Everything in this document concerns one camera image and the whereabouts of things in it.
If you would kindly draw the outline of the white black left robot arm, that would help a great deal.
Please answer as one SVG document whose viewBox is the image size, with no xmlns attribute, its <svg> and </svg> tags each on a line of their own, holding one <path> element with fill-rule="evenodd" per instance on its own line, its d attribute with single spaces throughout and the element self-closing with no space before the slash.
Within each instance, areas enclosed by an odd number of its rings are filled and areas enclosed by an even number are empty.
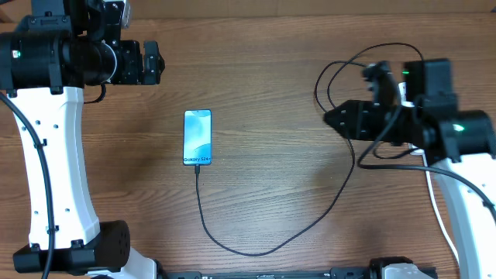
<svg viewBox="0 0 496 279">
<path fill-rule="evenodd" d="M 154 41 L 123 40 L 127 1 L 34 1 L 1 35 L 1 100 L 19 127 L 29 184 L 29 242 L 13 255 L 21 274 L 164 278 L 132 248 L 128 225 L 101 222 L 88 190 L 81 136 L 84 89 L 156 85 Z"/>
</svg>

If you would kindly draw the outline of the blue Galaxy smartphone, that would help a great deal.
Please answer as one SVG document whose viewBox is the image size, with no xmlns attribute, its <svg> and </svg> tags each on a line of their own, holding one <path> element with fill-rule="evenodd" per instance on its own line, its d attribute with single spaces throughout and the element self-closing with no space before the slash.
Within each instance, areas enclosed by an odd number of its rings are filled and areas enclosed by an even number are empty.
<svg viewBox="0 0 496 279">
<path fill-rule="evenodd" d="M 184 165 L 209 165 L 212 162 L 212 111 L 187 110 L 184 113 Z"/>
</svg>

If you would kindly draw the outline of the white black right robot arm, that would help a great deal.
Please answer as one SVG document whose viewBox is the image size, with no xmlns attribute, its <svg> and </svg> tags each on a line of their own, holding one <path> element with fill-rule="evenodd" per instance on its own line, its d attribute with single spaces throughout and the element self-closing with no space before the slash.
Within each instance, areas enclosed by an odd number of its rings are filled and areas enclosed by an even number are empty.
<svg viewBox="0 0 496 279">
<path fill-rule="evenodd" d="M 324 122 L 350 140 L 410 143 L 423 150 L 419 171 L 436 175 L 443 193 L 462 278 L 495 276 L 495 131 L 481 110 L 461 111 L 450 61 L 403 66 L 399 85 L 381 61 L 363 70 L 374 98 L 349 100 Z"/>
</svg>

